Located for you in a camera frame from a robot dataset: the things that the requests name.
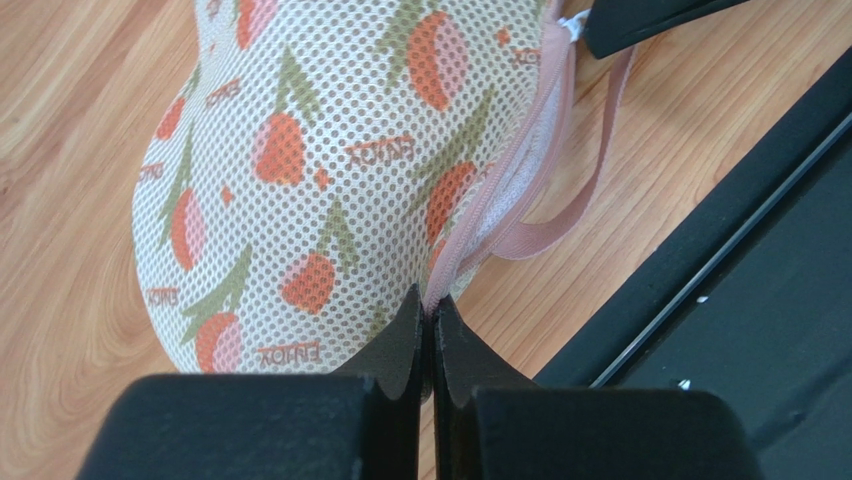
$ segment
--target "green leaf print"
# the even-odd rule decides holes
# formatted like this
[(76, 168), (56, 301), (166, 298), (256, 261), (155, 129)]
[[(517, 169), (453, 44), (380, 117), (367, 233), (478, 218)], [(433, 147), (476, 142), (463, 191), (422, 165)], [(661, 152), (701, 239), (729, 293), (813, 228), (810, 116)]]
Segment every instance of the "green leaf print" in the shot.
[[(429, 0), (429, 5), (436, 2)], [(390, 53), (390, 68), (388, 70), (388, 83), (385, 91), (390, 93), (399, 84), (408, 63), (408, 37), (417, 27), (420, 15), (423, 13), (422, 0), (400, 0), (396, 12), (387, 23), (385, 32), (376, 42), (376, 52), (381, 55)]]
[(343, 271), (349, 274), (351, 269), (357, 267), (360, 261), (358, 249), (355, 245), (355, 235), (349, 229), (349, 224), (346, 223), (346, 217), (343, 212), (343, 204), (339, 199), (334, 199), (331, 208), (328, 211), (325, 225), (320, 232), (320, 240), (317, 244), (317, 253), (329, 256), (329, 247), (332, 237), (337, 238), (338, 258), (343, 267)]
[(307, 74), (299, 66), (299, 62), (290, 50), (284, 49), (281, 59), (281, 70), (278, 76), (278, 95), (275, 98), (275, 113), (287, 111), (289, 97), (293, 94), (296, 107), (302, 113), (302, 117), (311, 126), (316, 122), (316, 116), (320, 111), (319, 94), (308, 80)]
[(163, 204), (160, 215), (157, 217), (157, 220), (163, 220), (163, 233), (160, 235), (161, 247), (169, 239), (172, 229), (172, 219), (174, 218), (180, 194), (192, 179), (192, 133), (194, 128), (194, 123), (189, 126), (189, 133), (186, 135), (186, 142), (183, 145), (183, 154), (181, 155), (180, 164), (175, 175), (175, 181), (172, 183), (172, 188), (169, 190), (166, 202)]
[(182, 344), (195, 338), (198, 330), (213, 315), (223, 311), (233, 313), (240, 307), (240, 300), (242, 300), (243, 291), (246, 288), (246, 279), (251, 267), (251, 255), (252, 246), (248, 244), (222, 282), (207, 296), (181, 312), (185, 317), (192, 317), (192, 321), (181, 340)]

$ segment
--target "white mesh fabric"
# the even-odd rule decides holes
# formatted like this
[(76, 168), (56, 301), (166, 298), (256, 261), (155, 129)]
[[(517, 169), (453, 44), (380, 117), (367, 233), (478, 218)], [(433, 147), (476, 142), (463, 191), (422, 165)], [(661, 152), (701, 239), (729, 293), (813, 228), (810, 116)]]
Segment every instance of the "white mesh fabric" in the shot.
[(133, 199), (176, 366), (328, 372), (380, 331), (532, 104), (542, 4), (198, 0)]

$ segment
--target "zipper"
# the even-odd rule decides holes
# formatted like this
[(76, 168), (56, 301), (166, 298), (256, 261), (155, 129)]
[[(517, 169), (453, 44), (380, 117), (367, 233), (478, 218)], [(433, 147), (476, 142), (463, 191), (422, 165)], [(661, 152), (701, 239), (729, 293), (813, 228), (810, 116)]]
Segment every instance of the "zipper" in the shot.
[[(567, 26), (563, 25), (562, 23), (558, 23), (557, 25), (559, 25), (559, 27), (561, 27), (561, 28), (565, 28), (565, 29), (571, 31), (571, 38), (565, 39), (566, 41), (562, 45), (562, 48), (559, 52), (559, 64), (558, 64), (557, 68), (553, 71), (553, 73), (550, 74), (549, 78), (546, 80), (546, 83), (544, 84), (545, 88), (542, 90), (542, 92), (537, 94), (537, 97), (538, 97), (537, 101), (536, 101), (535, 105), (533, 105), (533, 108), (530, 110), (530, 113), (527, 116), (527, 121), (525, 122), (523, 128), (521, 129), (520, 134), (515, 136), (515, 139), (512, 142), (510, 148), (507, 149), (506, 152), (504, 152), (503, 158), (512, 158), (512, 157), (514, 157), (515, 154), (517, 154), (518, 150), (521, 148), (521, 144), (526, 139), (526, 137), (529, 135), (532, 128), (538, 122), (539, 117), (541, 116), (541, 112), (544, 110), (545, 103), (546, 103), (547, 99), (550, 97), (550, 94), (553, 92), (553, 89), (556, 88), (557, 82), (561, 79), (562, 75), (565, 73), (565, 64), (568, 61), (568, 52), (569, 52), (569, 49), (571, 48), (571, 45), (574, 43), (573, 39), (575, 37), (575, 34), (574, 34), (572, 29), (568, 28)], [(491, 199), (491, 197), (494, 195), (495, 190), (497, 189), (498, 184), (499, 184), (499, 182), (495, 181), (493, 184), (485, 185), (484, 191), (481, 192), (480, 194), (485, 196), (485, 198)], [(479, 202), (479, 204), (475, 205), (475, 210), (472, 212), (472, 215), (474, 215), (474, 218), (481, 219), (485, 209), (488, 208), (489, 204), (490, 204), (490, 202), (488, 202), (488, 203)], [(476, 225), (468, 226), (468, 228), (474, 228), (474, 227), (479, 228), (479, 223), (481, 223), (481, 222), (473, 222), (473, 223), (476, 223)], [(432, 285), (434, 285), (436, 282), (437, 282), (438, 285), (449, 286), (448, 281), (450, 280), (449, 277), (452, 274), (463, 273), (463, 272), (457, 272), (458, 266), (461, 264), (461, 260), (462, 260), (461, 257), (463, 255), (464, 255), (463, 248), (454, 249), (454, 251), (451, 252), (451, 255), (449, 257), (449, 262), (448, 262), (448, 264), (450, 266), (454, 266), (454, 268), (452, 269), (453, 271), (451, 272), (450, 269), (444, 268), (443, 271), (441, 272), (441, 276), (439, 276), (435, 279), (429, 280), (429, 285), (427, 286), (427, 291), (431, 290), (430, 287)], [(427, 301), (429, 301), (429, 303), (433, 303), (433, 302), (437, 303), (437, 300), (427, 299)], [(425, 305), (425, 306), (427, 307), (427, 310), (431, 310), (436, 305)]]

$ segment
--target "pink strap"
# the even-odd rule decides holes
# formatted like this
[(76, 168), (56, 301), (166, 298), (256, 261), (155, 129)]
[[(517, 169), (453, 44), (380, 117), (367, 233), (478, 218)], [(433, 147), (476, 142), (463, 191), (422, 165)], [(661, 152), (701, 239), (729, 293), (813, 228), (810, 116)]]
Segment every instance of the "pink strap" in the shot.
[[(627, 86), (627, 78), (630, 74), (630, 67), (633, 65), (633, 60), (636, 57), (636, 50), (636, 46), (633, 46), (622, 51), (616, 58), (612, 66), (612, 71), (609, 74), (609, 91), (607, 92), (606, 104), (604, 106), (601, 147), (598, 152), (598, 162), (595, 165), (595, 172), (592, 174), (592, 178), (583, 186), (583, 189), (574, 200), (559, 212), (553, 220), (539, 224), (518, 222), (510, 227), (502, 241), (492, 251), (494, 255), (507, 260), (522, 260), (535, 256), (562, 239), (562, 237), (574, 228), (574, 225), (577, 224), (580, 218), (583, 217), (583, 214), (591, 203), (592, 196), (600, 180), (601, 171), (608, 157), (609, 147), (615, 131), (616, 112), (618, 111), (618, 106), (621, 104), (624, 88)], [(548, 158), (546, 162), (554, 162), (558, 157), (558, 155), (554, 155)]]

